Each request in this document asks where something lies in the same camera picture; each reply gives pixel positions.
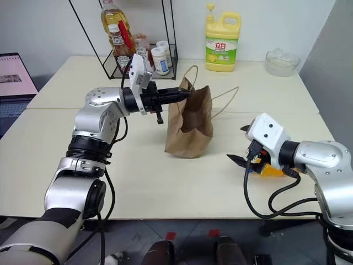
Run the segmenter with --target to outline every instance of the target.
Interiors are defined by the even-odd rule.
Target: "brown paper bag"
[[[211,91],[208,86],[195,90],[185,75],[179,87],[190,90],[191,95],[169,105],[165,152],[185,158],[199,157],[213,137]]]

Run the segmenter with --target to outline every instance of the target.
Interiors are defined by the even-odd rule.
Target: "white table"
[[[38,217],[44,212],[44,194],[71,140],[76,112],[27,109],[5,134],[0,141],[0,215]],[[317,113],[269,114],[294,141],[333,139]],[[256,115],[219,115],[213,120],[214,137],[207,152],[189,160],[164,153],[167,123],[157,125],[155,115],[132,114],[129,134],[113,147],[108,166],[117,194],[111,218],[254,218],[243,197],[244,169],[226,154],[245,155],[249,141],[239,128]],[[163,117],[167,121],[168,113]],[[250,175],[249,193],[255,208],[268,213],[269,195],[292,181]],[[313,181],[302,176],[302,183],[280,195],[274,205],[279,208],[312,196]],[[107,190],[103,216],[110,202]],[[319,208],[317,203],[308,203],[297,210]]]
[[[231,88],[240,90],[227,112],[319,113],[299,75],[275,77],[268,74],[263,62],[238,61],[233,72],[212,72],[205,69],[203,60],[180,59],[176,80],[155,79],[158,88],[177,87],[191,66],[199,67],[196,88],[209,85],[215,97]],[[193,80],[194,73],[188,75]],[[96,57],[74,56],[57,71],[46,86],[28,105],[29,109],[80,109],[85,95],[97,87],[119,87],[120,79],[109,80]],[[213,102],[213,110],[220,110],[232,92]]]

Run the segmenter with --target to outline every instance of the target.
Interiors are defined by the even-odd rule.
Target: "laptop keyboard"
[[[27,105],[28,103],[0,104],[0,118],[18,117]]]

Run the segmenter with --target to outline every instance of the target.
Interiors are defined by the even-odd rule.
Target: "laptop screen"
[[[0,97],[37,93],[19,54],[0,54]]]

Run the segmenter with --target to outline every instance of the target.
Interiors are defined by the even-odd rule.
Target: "white bottle cap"
[[[117,33],[120,31],[119,27],[116,24],[110,24],[108,25],[109,32],[111,33]]]
[[[157,47],[162,47],[162,48],[168,48],[169,49],[169,43],[166,40],[160,40],[156,43]]]
[[[151,50],[152,56],[160,57],[165,56],[165,52],[163,48],[155,47]]]

